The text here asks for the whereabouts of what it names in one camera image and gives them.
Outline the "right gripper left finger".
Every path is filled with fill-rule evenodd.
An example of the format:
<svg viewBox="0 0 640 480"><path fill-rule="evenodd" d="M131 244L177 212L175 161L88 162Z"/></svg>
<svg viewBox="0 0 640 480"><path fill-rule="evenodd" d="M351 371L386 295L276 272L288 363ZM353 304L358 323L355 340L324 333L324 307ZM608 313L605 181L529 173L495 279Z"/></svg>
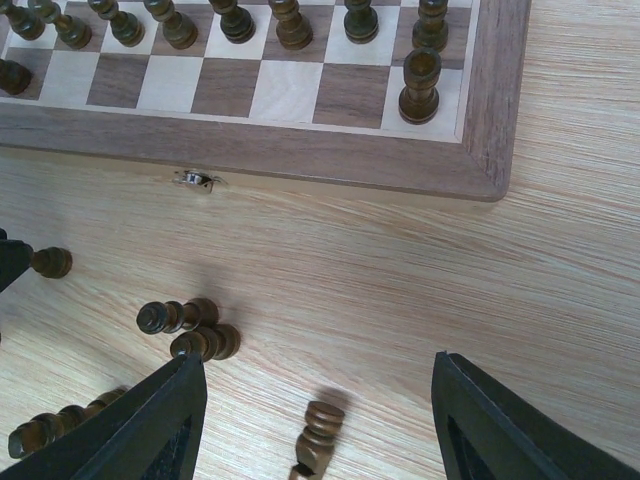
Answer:
<svg viewBox="0 0 640 480"><path fill-rule="evenodd" d="M191 479L207 405L203 361L179 355L4 479Z"/></svg>

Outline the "dark pawn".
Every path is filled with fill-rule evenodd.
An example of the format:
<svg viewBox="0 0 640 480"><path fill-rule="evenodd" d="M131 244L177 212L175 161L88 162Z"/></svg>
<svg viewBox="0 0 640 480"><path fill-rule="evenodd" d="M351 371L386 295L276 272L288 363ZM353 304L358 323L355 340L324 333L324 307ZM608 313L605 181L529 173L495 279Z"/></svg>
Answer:
<svg viewBox="0 0 640 480"><path fill-rule="evenodd" d="M441 52L447 45L449 27L445 19L447 0L420 0L419 18L412 29L412 46L432 48Z"/></svg>
<svg viewBox="0 0 640 480"><path fill-rule="evenodd" d="M112 35L125 47L137 46L144 37L144 26L129 12L121 11L116 0L88 0L89 7L109 22Z"/></svg>
<svg viewBox="0 0 640 480"><path fill-rule="evenodd" d="M344 29L347 38L359 44L368 43L378 33L378 15L371 6L371 0L345 0L347 12Z"/></svg>
<svg viewBox="0 0 640 480"><path fill-rule="evenodd" d="M255 33L251 14L237 0L209 0L214 13L220 16L220 28L225 38L234 44L249 41Z"/></svg>
<svg viewBox="0 0 640 480"><path fill-rule="evenodd" d="M165 40L177 50L189 48L197 39L198 29L188 15L175 8L172 0L144 0L146 10L162 26Z"/></svg>
<svg viewBox="0 0 640 480"><path fill-rule="evenodd" d="M306 16L300 12L298 0L269 0L277 20L276 36L287 50L305 48L313 39L313 31Z"/></svg>

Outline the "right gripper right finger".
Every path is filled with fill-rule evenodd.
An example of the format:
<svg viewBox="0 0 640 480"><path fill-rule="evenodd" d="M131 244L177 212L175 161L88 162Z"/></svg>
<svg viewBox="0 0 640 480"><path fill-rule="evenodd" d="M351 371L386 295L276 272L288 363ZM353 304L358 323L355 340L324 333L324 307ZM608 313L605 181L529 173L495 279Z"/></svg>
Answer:
<svg viewBox="0 0 640 480"><path fill-rule="evenodd" d="M436 354L431 402L449 479L639 477L460 354Z"/></svg>

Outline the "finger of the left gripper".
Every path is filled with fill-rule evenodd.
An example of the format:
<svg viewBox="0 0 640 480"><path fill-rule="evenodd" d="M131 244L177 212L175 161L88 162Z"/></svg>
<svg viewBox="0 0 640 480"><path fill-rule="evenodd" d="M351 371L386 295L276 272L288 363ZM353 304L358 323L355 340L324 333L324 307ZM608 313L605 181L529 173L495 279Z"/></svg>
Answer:
<svg viewBox="0 0 640 480"><path fill-rule="evenodd" d="M4 229L0 229L0 292L31 267L33 248L22 240L11 240Z"/></svg>

